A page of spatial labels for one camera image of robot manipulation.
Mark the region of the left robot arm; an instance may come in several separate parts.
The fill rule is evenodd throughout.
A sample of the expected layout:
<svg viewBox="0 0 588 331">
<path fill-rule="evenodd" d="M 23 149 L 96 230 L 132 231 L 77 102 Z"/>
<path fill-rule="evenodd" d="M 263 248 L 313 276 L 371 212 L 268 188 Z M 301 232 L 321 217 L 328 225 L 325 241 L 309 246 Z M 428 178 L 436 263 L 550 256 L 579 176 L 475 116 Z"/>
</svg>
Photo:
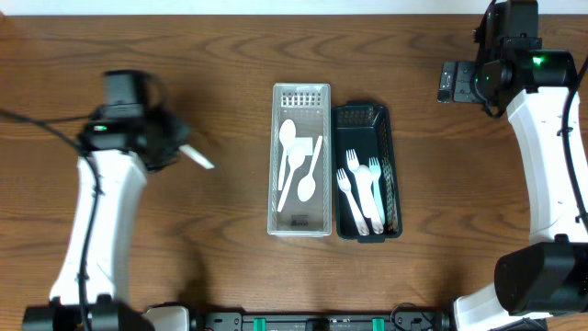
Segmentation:
<svg viewBox="0 0 588 331">
<path fill-rule="evenodd" d="M 79 195 L 58 279 L 45 305 L 26 308 L 24 330 L 153 330 L 130 307 L 128 257 L 147 176 L 173 164 L 189 127 L 150 101 L 163 86 L 139 70 L 103 76 L 106 101 L 77 136 Z"/>
</svg>

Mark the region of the pinkish white plastic spoon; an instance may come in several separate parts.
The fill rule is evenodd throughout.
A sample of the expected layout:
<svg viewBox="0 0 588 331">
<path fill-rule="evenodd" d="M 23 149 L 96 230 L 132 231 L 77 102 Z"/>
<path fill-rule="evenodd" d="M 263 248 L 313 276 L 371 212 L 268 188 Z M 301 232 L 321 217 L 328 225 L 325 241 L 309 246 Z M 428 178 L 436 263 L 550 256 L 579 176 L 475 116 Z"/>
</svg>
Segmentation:
<svg viewBox="0 0 588 331">
<path fill-rule="evenodd" d="M 371 189 L 371 172 L 366 165 L 360 165 L 358 167 L 356 171 L 356 181 L 362 212 L 365 217 L 371 220 L 374 233 L 382 234 L 384 232 L 384 227 Z"/>
</svg>

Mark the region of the white spoon bowl down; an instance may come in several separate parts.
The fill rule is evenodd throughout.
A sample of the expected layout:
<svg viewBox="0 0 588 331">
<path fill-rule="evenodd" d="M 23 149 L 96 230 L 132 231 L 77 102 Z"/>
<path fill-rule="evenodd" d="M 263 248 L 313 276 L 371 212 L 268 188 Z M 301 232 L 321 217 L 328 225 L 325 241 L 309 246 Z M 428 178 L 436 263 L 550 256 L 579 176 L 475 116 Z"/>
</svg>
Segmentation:
<svg viewBox="0 0 588 331">
<path fill-rule="evenodd" d="M 298 198 L 301 202 L 306 202 L 308 201 L 316 188 L 316 183 L 313 177 L 313 172 L 316 166 L 316 163 L 318 161 L 321 149 L 322 149 L 322 140 L 323 137 L 320 135 L 317 138 L 317 142 L 313 148 L 313 153 L 312 153 L 312 158 L 311 158 L 311 164 L 309 167 L 309 170 L 307 171 L 307 174 L 300 180 L 299 184 L 298 184 Z"/>
</svg>

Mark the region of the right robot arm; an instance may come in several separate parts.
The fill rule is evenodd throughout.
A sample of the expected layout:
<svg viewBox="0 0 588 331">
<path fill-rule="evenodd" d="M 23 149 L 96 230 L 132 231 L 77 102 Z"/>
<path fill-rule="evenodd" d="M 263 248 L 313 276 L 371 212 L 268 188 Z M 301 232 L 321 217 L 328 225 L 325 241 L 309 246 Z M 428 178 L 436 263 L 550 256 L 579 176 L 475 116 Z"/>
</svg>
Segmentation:
<svg viewBox="0 0 588 331">
<path fill-rule="evenodd" d="M 446 62 L 437 99 L 507 118 L 522 155 L 529 244 L 501 257 L 492 282 L 453 301 L 441 330 L 540 330 L 587 310 L 587 159 L 578 94 L 587 69 L 547 50 L 535 1 L 491 2 L 474 61 Z"/>
</svg>

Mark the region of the pale green plastic fork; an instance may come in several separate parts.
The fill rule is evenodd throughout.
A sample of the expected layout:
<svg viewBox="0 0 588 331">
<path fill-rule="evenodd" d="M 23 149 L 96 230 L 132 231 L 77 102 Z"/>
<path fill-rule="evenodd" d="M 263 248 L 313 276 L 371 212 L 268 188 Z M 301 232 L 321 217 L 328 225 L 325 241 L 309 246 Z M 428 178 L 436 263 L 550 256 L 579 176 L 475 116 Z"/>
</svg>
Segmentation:
<svg viewBox="0 0 588 331">
<path fill-rule="evenodd" d="M 374 200 L 376 202 L 376 206 L 379 212 L 379 217 L 382 223 L 385 224 L 386 218 L 380 191 L 381 167 L 378 158 L 370 157 L 368 160 L 368 167 L 372 176 Z"/>
</svg>

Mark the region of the white plastic fork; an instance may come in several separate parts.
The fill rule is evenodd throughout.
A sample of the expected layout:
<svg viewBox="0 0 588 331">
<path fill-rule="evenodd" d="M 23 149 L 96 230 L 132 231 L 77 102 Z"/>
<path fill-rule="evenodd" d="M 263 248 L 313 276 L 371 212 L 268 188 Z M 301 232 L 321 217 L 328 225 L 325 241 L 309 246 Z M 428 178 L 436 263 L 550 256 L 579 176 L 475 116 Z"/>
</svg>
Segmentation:
<svg viewBox="0 0 588 331">
<path fill-rule="evenodd" d="M 336 179 L 339 189 L 344 192 L 347 198 L 358 233 L 362 236 L 369 235 L 368 225 L 361 210 L 357 206 L 356 200 L 352 193 L 350 180 L 343 168 L 339 168 L 336 171 Z"/>
<path fill-rule="evenodd" d="M 355 149 L 346 150 L 345 151 L 345 158 L 346 158 L 347 167 L 353 173 L 355 181 L 356 181 L 357 193 L 359 196 L 362 213 L 366 218 L 368 218 L 369 217 L 369 210 L 368 210 L 368 207 L 365 203 L 364 192 L 363 192 L 363 178 L 359 173 L 359 161 L 357 158 L 356 150 Z"/>
</svg>

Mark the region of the white spoon lowest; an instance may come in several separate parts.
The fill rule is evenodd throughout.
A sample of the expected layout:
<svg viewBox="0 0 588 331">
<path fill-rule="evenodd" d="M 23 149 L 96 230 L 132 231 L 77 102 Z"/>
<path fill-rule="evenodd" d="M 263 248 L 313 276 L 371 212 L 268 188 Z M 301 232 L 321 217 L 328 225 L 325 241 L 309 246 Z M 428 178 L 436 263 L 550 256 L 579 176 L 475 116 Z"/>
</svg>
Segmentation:
<svg viewBox="0 0 588 331">
<path fill-rule="evenodd" d="M 205 155 L 197 151 L 189 144 L 181 145 L 179 147 L 179 151 L 207 170 L 213 169 L 215 167 L 215 165 L 212 164 Z"/>
</svg>

